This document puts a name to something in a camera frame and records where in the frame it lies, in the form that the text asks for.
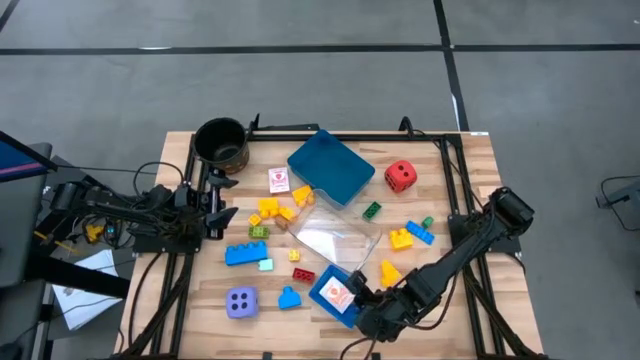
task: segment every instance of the white paper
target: white paper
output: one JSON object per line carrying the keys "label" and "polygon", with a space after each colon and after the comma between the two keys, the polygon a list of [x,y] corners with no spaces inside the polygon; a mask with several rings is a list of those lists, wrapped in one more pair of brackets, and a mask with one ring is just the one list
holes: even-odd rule
{"label": "white paper", "polygon": [[[87,269],[103,268],[98,271],[102,271],[105,274],[118,276],[118,273],[113,266],[113,253],[111,252],[111,250],[102,250],[101,252],[93,256],[78,261],[76,265],[82,266]],[[69,330],[79,329],[84,324],[88,323],[93,318],[101,314],[103,311],[107,310],[108,308],[122,300],[115,298],[111,300],[105,300],[108,299],[109,296],[98,295],[83,290],[67,288],[60,285],[53,285],[53,291],[56,294],[58,303],[60,303],[60,309],[63,313],[65,313],[64,319],[67,322]],[[75,306],[93,304],[101,300],[104,301],[99,304],[95,304],[92,306],[83,306],[69,311]]]}

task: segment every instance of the blue tray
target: blue tray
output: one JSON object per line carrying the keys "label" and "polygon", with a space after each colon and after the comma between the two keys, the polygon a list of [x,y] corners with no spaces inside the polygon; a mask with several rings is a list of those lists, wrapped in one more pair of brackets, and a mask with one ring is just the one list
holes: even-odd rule
{"label": "blue tray", "polygon": [[326,130],[319,130],[293,153],[287,163],[291,171],[312,188],[346,206],[367,185],[373,166]]}

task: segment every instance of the red dice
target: red dice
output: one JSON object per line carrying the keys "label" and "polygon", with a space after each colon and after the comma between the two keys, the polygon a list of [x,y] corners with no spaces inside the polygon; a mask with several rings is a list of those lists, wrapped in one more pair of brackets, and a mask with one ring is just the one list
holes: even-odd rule
{"label": "red dice", "polygon": [[418,179],[416,169],[406,160],[396,161],[384,172],[384,180],[393,192],[401,192]]}

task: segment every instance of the green lego brick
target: green lego brick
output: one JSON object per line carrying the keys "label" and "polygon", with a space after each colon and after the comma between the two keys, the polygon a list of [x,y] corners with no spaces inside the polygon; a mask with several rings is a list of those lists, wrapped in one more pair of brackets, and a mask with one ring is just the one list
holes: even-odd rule
{"label": "green lego brick", "polygon": [[427,216],[426,219],[422,220],[422,227],[425,229],[428,229],[431,224],[433,224],[433,218],[431,216]]}
{"label": "green lego brick", "polygon": [[249,228],[249,237],[252,239],[266,239],[269,237],[269,228],[266,226],[252,226]]}
{"label": "green lego brick", "polygon": [[371,221],[371,218],[373,218],[378,213],[378,210],[380,210],[381,207],[382,206],[380,206],[380,204],[378,204],[377,202],[372,202],[367,210],[365,210],[362,214],[362,218],[366,221]]}

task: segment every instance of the red lego brick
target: red lego brick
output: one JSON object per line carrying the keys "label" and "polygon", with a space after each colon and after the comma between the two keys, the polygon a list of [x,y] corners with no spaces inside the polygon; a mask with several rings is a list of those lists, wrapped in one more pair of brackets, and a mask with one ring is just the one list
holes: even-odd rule
{"label": "red lego brick", "polygon": [[413,185],[418,179],[416,169],[410,162],[399,160],[391,164],[384,172],[384,180],[394,192],[401,192]]}
{"label": "red lego brick", "polygon": [[308,271],[304,269],[294,268],[293,269],[293,280],[300,280],[304,282],[308,282],[309,284],[313,284],[313,281],[316,279],[316,273],[313,271]]}

